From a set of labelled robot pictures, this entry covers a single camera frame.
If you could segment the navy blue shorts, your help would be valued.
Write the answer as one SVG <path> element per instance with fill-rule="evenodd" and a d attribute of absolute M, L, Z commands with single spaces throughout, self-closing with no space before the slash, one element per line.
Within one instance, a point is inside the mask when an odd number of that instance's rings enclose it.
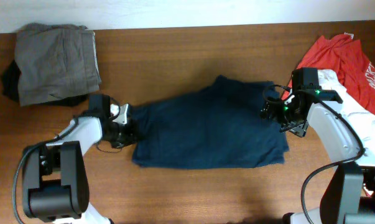
<path fill-rule="evenodd" d="M 284 163 L 289 145 L 278 123 L 259 115 L 272 82 L 218 76 L 202 90 L 134 108 L 141 167 L 255 168 Z"/>

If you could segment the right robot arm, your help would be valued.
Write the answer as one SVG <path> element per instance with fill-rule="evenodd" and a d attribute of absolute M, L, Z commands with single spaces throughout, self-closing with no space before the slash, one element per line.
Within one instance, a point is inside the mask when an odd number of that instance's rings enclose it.
<path fill-rule="evenodd" d="M 344 114 L 347 98 L 322 88 L 316 68 L 292 72 L 285 99 L 266 96 L 261 117 L 280 124 L 302 138 L 312 127 L 321 139 L 331 164 L 309 174 L 300 192 L 302 212 L 286 213 L 283 223 L 375 223 L 375 142 L 364 143 L 358 129 Z M 319 207 L 308 210 L 305 190 L 318 173 L 336 169 Z"/>

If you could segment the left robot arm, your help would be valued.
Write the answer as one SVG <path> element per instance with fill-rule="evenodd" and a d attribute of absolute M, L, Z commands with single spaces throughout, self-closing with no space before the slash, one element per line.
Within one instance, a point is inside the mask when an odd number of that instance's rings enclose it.
<path fill-rule="evenodd" d="M 76 115 L 53 139 L 24 149 L 13 177 L 22 181 L 22 208 L 28 218 L 44 223 L 107 223 L 90 203 L 83 156 L 106 141 L 112 152 L 138 140 L 132 106 L 108 95 L 90 95 L 88 109 Z"/>

